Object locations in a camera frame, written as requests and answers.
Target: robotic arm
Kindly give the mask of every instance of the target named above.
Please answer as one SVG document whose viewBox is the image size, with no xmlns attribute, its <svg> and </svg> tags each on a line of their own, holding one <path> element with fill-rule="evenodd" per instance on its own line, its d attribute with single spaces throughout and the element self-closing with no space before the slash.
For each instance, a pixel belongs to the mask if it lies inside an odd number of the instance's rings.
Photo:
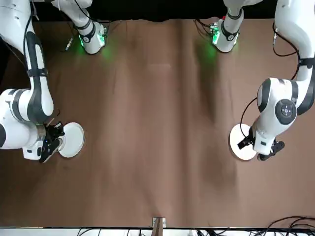
<svg viewBox="0 0 315 236">
<path fill-rule="evenodd" d="M 75 2 L 83 8 L 92 3 L 91 0 Z M 75 2 L 55 0 L 52 4 L 74 21 L 85 50 L 96 53 L 105 44 L 100 38 L 104 27 L 92 22 L 88 12 Z M 64 157 L 75 156 L 84 142 L 82 127 L 77 123 L 44 125 L 53 113 L 54 104 L 47 85 L 43 49 L 32 27 L 29 0 L 1 2 L 0 20 L 0 37 L 24 55 L 31 84 L 30 89 L 7 89 L 0 95 L 0 149 L 22 148 L 26 159 L 41 163 L 56 151 Z"/>
<path fill-rule="evenodd" d="M 24 54 L 31 89 L 8 89 L 1 94 L 0 148 L 23 148 L 25 158 L 39 159 L 45 138 L 42 124 L 54 109 L 42 46 L 32 27 L 29 1 L 1 4 L 0 36 Z"/>
<path fill-rule="evenodd" d="M 298 49 L 299 69 L 296 81 L 269 78 L 258 90 L 257 105 L 260 116 L 249 129 L 249 135 L 238 143 L 238 148 L 253 145 L 253 150 L 259 153 L 260 160 L 268 159 L 284 147 L 283 142 L 276 141 L 276 136 L 285 132 L 298 115 L 305 113 L 313 105 L 314 6 L 315 0 L 277 2 L 275 26 L 279 33 Z"/>
</svg>

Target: brown tablecloth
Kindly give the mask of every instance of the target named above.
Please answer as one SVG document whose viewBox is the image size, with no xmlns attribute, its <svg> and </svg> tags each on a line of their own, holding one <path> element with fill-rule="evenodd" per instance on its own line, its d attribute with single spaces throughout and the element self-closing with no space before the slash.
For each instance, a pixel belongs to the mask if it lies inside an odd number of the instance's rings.
<svg viewBox="0 0 315 236">
<path fill-rule="evenodd" d="M 315 215 L 315 109 L 279 136 L 267 162 L 242 162 L 231 128 L 268 77 L 290 78 L 296 57 L 272 51 L 272 20 L 245 20 L 233 51 L 218 53 L 192 20 L 112 23 L 108 45 L 85 54 L 65 23 L 42 23 L 49 86 L 63 123 L 86 141 L 72 159 L 39 164 L 0 150 L 1 226 L 265 227 Z M 280 53 L 291 49 L 277 42 Z M 11 58 L 2 89 L 27 88 Z M 244 122 L 259 112 L 252 105 Z"/>
</svg>

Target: black cable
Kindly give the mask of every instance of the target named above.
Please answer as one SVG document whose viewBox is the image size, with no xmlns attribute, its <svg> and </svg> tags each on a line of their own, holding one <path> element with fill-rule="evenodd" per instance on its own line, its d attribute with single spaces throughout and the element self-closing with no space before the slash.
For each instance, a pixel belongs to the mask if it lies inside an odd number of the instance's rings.
<svg viewBox="0 0 315 236">
<path fill-rule="evenodd" d="M 195 23 L 195 26 L 197 28 L 197 32 L 200 35 L 200 37 L 202 37 L 206 41 L 209 41 L 207 38 L 205 38 L 205 37 L 208 37 L 209 35 L 205 35 L 205 33 L 200 30 L 200 28 L 197 25 L 197 21 L 196 20 L 194 20 L 194 23 Z"/>
<path fill-rule="evenodd" d="M 288 57 L 288 56 L 291 56 L 291 55 L 296 54 L 296 52 L 289 53 L 289 54 L 279 54 L 279 53 L 277 53 L 276 50 L 275 50 L 275 44 L 274 44 L 274 43 L 272 44 L 272 49 L 274 50 L 274 53 L 275 53 L 277 56 L 279 56 L 279 57 Z"/>
<path fill-rule="evenodd" d="M 79 232 L 78 232 L 77 236 L 79 236 L 79 235 L 80 235 L 81 230 L 82 230 L 82 229 L 80 229 L 80 230 L 79 230 Z"/>
<path fill-rule="evenodd" d="M 204 27 L 210 28 L 210 25 L 203 23 L 200 19 L 196 19 L 196 21 Z"/>
<path fill-rule="evenodd" d="M 314 225 L 310 225 L 310 224 L 295 224 L 291 228 L 294 228 L 296 226 L 307 226 L 307 227 L 315 229 L 315 226 Z"/>
<path fill-rule="evenodd" d="M 273 24 L 272 24 L 272 30 L 274 31 L 274 34 L 275 34 L 276 36 L 279 36 L 281 39 L 283 39 L 284 41 L 286 41 L 286 42 L 289 43 L 289 41 L 288 41 L 287 39 L 285 39 L 282 35 L 280 35 L 280 34 L 276 31 L 276 29 L 275 29 L 275 22 L 273 22 Z M 274 53 L 275 53 L 277 56 L 279 56 L 279 57 L 288 57 L 288 56 L 294 55 L 294 54 L 296 54 L 296 53 L 298 52 L 298 51 L 295 49 L 294 52 L 289 53 L 289 54 L 278 54 L 278 53 L 276 52 L 276 50 L 275 50 L 275 43 L 272 44 L 272 48 L 273 48 L 273 50 L 274 50 Z"/>
<path fill-rule="evenodd" d="M 244 117 L 244 114 L 245 114 L 247 108 L 248 108 L 255 100 L 257 100 L 257 97 L 254 98 L 252 101 L 250 101 L 250 103 L 246 106 L 246 108 L 244 109 L 244 111 L 243 111 L 243 113 L 242 113 L 241 122 L 240 122 L 240 128 L 241 128 L 241 132 L 242 132 L 242 134 L 244 135 L 244 137 L 246 137 L 246 136 L 245 136 L 245 134 L 244 134 L 244 132 L 243 132 L 243 130 L 242 130 L 243 117 Z"/>
<path fill-rule="evenodd" d="M 300 68 L 300 64 L 299 64 L 299 61 L 301 59 L 300 57 L 300 54 L 299 54 L 299 50 L 294 46 L 293 43 L 291 43 L 289 40 L 287 40 L 286 38 L 284 38 L 281 34 L 279 34 L 278 32 L 276 32 L 276 29 L 275 29 L 275 22 L 273 22 L 272 24 L 272 29 L 274 31 L 274 33 L 281 39 L 283 39 L 285 42 L 287 42 L 294 50 L 295 52 L 293 54 L 297 54 L 297 61 L 298 61 L 298 64 L 297 64 L 297 68 L 296 68 L 296 71 L 294 73 L 294 75 L 292 76 L 291 80 L 293 80 L 295 78 L 295 76 L 297 75 L 297 72 L 299 71 L 299 68 Z"/>
<path fill-rule="evenodd" d="M 88 230 L 85 230 L 83 233 L 81 233 L 79 236 L 85 234 L 87 231 L 90 231 L 90 230 L 94 230 L 94 229 L 88 229 Z"/>
<path fill-rule="evenodd" d="M 204 24 L 204 23 L 202 23 L 200 20 L 194 20 L 196 23 L 198 22 L 200 25 L 201 25 L 201 27 L 202 27 L 202 29 L 203 29 L 203 31 L 205 31 L 205 35 L 206 36 L 209 36 L 210 35 L 210 32 L 208 32 L 206 29 L 209 29 L 209 27 L 210 26 L 207 26 L 206 24 Z"/>
<path fill-rule="evenodd" d="M 197 230 L 197 236 L 205 236 L 200 230 Z"/>
<path fill-rule="evenodd" d="M 19 60 L 19 62 L 23 65 L 23 67 L 27 70 L 25 64 L 22 62 L 22 60 L 16 55 L 16 53 L 12 50 L 12 48 L 2 39 L 5 46 L 11 51 L 11 53 Z"/>
<path fill-rule="evenodd" d="M 217 236 L 218 235 L 221 235 L 221 234 L 223 234 L 223 233 L 225 233 L 226 231 L 228 231 L 228 230 L 230 230 L 231 228 L 229 227 L 229 228 L 226 228 L 225 230 L 223 230 L 222 232 L 220 232 L 220 233 L 218 233 L 218 234 L 216 234 Z"/>
<path fill-rule="evenodd" d="M 287 219 L 294 219 L 294 218 L 298 218 L 299 220 L 315 220 L 315 218 L 304 217 L 304 216 L 289 216 L 289 217 L 281 218 L 279 220 L 273 221 L 270 225 L 268 225 L 268 227 L 266 229 L 256 233 L 254 236 L 262 235 L 262 233 L 263 233 L 263 236 L 265 236 L 266 233 L 270 230 L 271 226 L 273 226 L 274 224 L 276 224 L 276 223 L 278 223 L 280 221 L 284 221 L 284 220 L 287 220 Z M 292 233 L 291 229 L 292 229 L 292 227 L 290 227 L 288 230 L 285 230 L 285 229 L 282 229 L 282 230 L 285 231 L 286 232 L 286 236 L 288 236 L 289 233 Z"/>
<path fill-rule="evenodd" d="M 25 63 L 26 68 L 28 68 L 28 63 L 27 63 L 26 54 L 25 54 L 25 42 L 26 42 L 26 33 L 28 31 L 28 27 L 30 25 L 31 19 L 32 19 L 32 15 L 30 15 L 29 20 L 26 23 L 25 30 L 24 30 L 24 36 L 23 36 L 23 55 L 24 55 L 24 63 Z"/>
<path fill-rule="evenodd" d="M 96 20 L 96 19 L 93 19 L 92 17 L 88 16 L 88 15 L 83 11 L 83 9 L 82 9 L 82 8 L 80 7 L 80 5 L 78 4 L 77 0 L 74 0 L 74 1 L 75 1 L 75 3 L 78 5 L 78 7 L 79 7 L 79 9 L 82 11 L 82 13 L 83 13 L 86 17 L 88 17 L 90 20 L 95 21 L 95 22 L 98 22 L 98 23 L 100 23 L 100 24 L 113 22 L 113 21 L 100 22 L 100 21 L 98 21 L 98 20 Z"/>
</svg>

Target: white robotic arm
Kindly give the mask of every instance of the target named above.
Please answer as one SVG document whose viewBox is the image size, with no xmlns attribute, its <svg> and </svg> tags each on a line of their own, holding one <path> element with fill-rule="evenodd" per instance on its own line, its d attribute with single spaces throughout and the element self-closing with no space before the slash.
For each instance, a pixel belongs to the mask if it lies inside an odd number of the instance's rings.
<svg viewBox="0 0 315 236">
<path fill-rule="evenodd" d="M 239 149 L 253 144 L 260 160 L 266 160 L 284 147 L 276 136 L 286 131 L 298 115 L 305 113 L 315 96 L 315 0 L 278 0 L 275 26 L 298 50 L 296 81 L 269 78 L 260 86 L 257 105 L 260 116 Z"/>
<path fill-rule="evenodd" d="M 240 26 L 244 19 L 243 6 L 254 5 L 262 0 L 223 0 L 227 8 L 225 19 L 220 19 L 215 26 L 218 27 L 213 33 L 213 45 L 223 53 L 228 53 L 236 43 Z"/>
<path fill-rule="evenodd" d="M 65 127 L 61 123 L 44 125 L 54 104 L 47 85 L 43 49 L 32 27 L 29 0 L 1 2 L 0 20 L 0 37 L 24 55 L 31 84 L 31 89 L 7 89 L 0 95 L 0 149 L 22 148 L 26 159 L 39 162 L 46 162 L 57 150 L 65 157 L 75 156 L 84 141 L 82 127 L 76 123 Z M 101 48 L 95 25 L 86 23 L 81 32 L 88 29 L 94 33 L 90 33 L 85 49 L 95 53 Z"/>
</svg>

